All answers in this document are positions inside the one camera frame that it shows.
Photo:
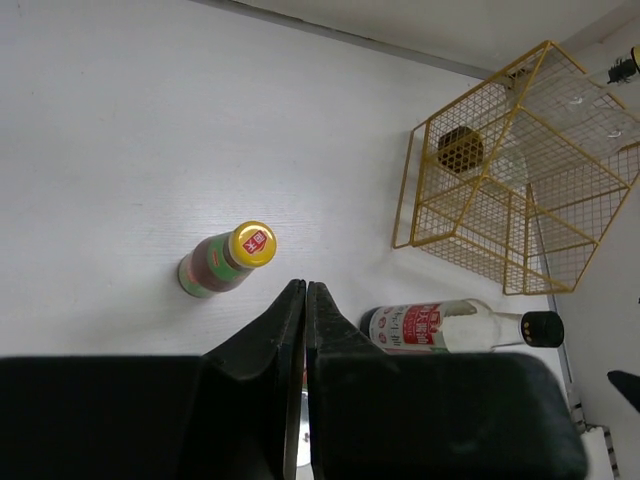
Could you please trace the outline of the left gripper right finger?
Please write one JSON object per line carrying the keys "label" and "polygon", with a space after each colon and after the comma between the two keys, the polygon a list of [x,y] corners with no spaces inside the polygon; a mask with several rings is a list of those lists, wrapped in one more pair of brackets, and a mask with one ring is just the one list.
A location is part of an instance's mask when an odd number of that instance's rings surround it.
{"label": "left gripper right finger", "polygon": [[306,298],[311,466],[318,479],[583,479],[560,386],[520,353],[384,353],[328,288]]}

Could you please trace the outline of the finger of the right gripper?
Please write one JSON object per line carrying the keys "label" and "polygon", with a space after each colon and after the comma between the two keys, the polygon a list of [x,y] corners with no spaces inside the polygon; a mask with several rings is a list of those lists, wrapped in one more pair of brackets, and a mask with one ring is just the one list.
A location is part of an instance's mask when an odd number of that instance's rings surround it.
{"label": "finger of the right gripper", "polygon": [[607,373],[609,382],[640,412],[640,377],[622,370],[612,370]]}

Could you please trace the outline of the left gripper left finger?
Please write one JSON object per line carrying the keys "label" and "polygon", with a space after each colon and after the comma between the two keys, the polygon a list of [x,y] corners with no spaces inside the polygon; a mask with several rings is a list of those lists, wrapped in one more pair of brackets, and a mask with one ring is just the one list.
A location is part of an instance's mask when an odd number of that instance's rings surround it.
{"label": "left gripper left finger", "polygon": [[5,479],[292,479],[306,284],[202,355],[1,362]]}

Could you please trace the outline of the red label soy sauce bottle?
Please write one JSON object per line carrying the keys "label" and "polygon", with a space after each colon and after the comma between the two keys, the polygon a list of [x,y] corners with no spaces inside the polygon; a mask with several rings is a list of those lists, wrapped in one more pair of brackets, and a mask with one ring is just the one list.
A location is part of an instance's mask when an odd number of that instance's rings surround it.
{"label": "red label soy sauce bottle", "polygon": [[565,330],[553,311],[497,312],[477,299],[380,306],[367,311],[360,331],[391,354],[492,352],[527,345],[558,348]]}

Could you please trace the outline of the clear liquid glass bottle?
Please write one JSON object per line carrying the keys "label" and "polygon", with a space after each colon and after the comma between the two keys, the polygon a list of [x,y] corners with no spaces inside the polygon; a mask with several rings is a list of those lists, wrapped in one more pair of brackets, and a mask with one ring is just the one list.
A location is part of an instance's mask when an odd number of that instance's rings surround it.
{"label": "clear liquid glass bottle", "polygon": [[639,114],[616,96],[639,85],[634,45],[596,71],[579,67],[555,44],[498,78],[501,107],[514,111],[491,172],[512,188],[580,167],[596,170],[639,131]]}

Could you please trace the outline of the dark sauce glass bottle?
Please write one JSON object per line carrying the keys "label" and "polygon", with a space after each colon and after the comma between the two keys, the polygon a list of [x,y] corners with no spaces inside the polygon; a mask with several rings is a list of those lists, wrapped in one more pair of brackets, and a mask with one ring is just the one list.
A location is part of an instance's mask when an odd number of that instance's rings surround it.
{"label": "dark sauce glass bottle", "polygon": [[454,174],[462,174],[484,163],[484,143],[479,132],[459,126],[438,140],[439,163]]}

